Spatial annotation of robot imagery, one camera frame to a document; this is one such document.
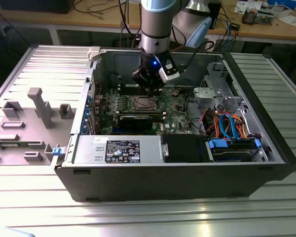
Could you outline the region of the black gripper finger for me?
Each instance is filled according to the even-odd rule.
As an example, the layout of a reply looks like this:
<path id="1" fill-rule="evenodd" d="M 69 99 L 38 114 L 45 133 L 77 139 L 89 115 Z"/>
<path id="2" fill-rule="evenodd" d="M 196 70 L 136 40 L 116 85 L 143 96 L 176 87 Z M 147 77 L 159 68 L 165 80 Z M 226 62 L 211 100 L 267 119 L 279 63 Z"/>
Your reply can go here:
<path id="1" fill-rule="evenodd" d="M 153 86 L 152 80 L 150 76 L 146 74 L 146 71 L 141 72 L 140 70 L 136 70 L 132 72 L 132 79 L 145 91 L 148 93 L 148 96 L 153 95 Z"/>
<path id="2" fill-rule="evenodd" d="M 162 92 L 164 82 L 161 77 L 154 80 L 154 95 L 158 96 Z"/>

